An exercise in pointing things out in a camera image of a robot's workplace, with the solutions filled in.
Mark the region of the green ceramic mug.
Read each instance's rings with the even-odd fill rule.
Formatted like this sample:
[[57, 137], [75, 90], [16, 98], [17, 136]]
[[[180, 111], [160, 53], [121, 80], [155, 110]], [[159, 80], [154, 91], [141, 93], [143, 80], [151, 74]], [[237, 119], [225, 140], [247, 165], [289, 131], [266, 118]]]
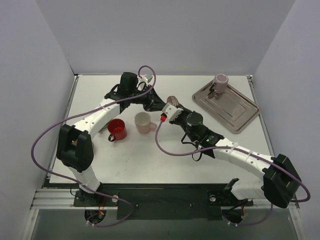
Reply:
[[104, 125], [101, 129], [100, 129], [100, 133], [102, 133], [104, 130], [107, 130], [108, 129], [108, 125]]

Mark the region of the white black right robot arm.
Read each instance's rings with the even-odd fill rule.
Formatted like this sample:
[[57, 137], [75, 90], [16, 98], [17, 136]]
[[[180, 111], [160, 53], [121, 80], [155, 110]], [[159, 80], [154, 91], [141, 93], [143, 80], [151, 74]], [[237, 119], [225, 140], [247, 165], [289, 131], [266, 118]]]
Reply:
[[229, 162], [258, 178], [256, 181], [233, 179], [223, 192], [226, 203], [234, 205], [244, 199], [266, 199], [284, 209], [293, 201], [301, 178], [287, 156], [250, 151], [206, 127], [198, 112], [171, 106], [166, 114], [170, 124], [183, 129], [197, 153]]

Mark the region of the red mug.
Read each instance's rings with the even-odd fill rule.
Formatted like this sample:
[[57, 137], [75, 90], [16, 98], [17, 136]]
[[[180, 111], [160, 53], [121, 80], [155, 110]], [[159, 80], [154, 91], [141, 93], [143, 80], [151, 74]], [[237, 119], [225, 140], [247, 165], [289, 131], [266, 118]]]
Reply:
[[107, 125], [107, 130], [109, 142], [121, 141], [127, 136], [125, 122], [119, 118], [112, 119]]

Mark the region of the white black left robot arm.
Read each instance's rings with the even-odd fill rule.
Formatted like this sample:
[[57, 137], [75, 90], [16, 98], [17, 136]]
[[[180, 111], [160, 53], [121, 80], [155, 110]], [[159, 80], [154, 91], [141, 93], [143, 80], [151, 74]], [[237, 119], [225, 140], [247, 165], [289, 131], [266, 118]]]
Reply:
[[64, 124], [58, 135], [56, 157], [73, 173], [85, 200], [92, 206], [99, 205], [103, 193], [98, 190], [101, 183], [92, 168], [95, 135], [112, 119], [120, 115], [131, 104], [142, 105], [147, 112], [158, 112], [165, 102], [149, 84], [149, 77], [124, 72], [116, 84], [102, 99], [94, 112], [73, 125]]

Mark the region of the pink ceramic mug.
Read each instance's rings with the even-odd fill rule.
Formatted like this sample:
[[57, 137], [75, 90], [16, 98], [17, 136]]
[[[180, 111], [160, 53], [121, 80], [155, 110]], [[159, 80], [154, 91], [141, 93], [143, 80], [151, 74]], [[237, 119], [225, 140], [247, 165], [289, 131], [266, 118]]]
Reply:
[[147, 112], [139, 112], [134, 116], [134, 123], [137, 131], [140, 134], [147, 134], [149, 132], [155, 132], [157, 124], [152, 122], [151, 116]]

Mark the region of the purple mug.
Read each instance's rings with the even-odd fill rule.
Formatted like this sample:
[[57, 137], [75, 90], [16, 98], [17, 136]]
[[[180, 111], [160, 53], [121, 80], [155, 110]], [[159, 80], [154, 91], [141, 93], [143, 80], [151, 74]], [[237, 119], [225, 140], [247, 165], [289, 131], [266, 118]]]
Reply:
[[229, 77], [223, 73], [217, 74], [213, 79], [213, 91], [221, 94], [226, 89], [229, 82]]

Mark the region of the brown patterned cup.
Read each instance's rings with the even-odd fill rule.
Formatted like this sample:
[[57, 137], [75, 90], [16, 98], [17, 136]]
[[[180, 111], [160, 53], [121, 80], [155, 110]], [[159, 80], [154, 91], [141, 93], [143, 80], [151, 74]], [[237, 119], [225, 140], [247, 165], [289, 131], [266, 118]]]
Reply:
[[171, 104], [172, 106], [175, 106], [175, 107], [178, 107], [180, 105], [178, 99], [173, 95], [168, 96], [166, 101], [167, 101], [167, 103], [169, 103], [169, 104]]

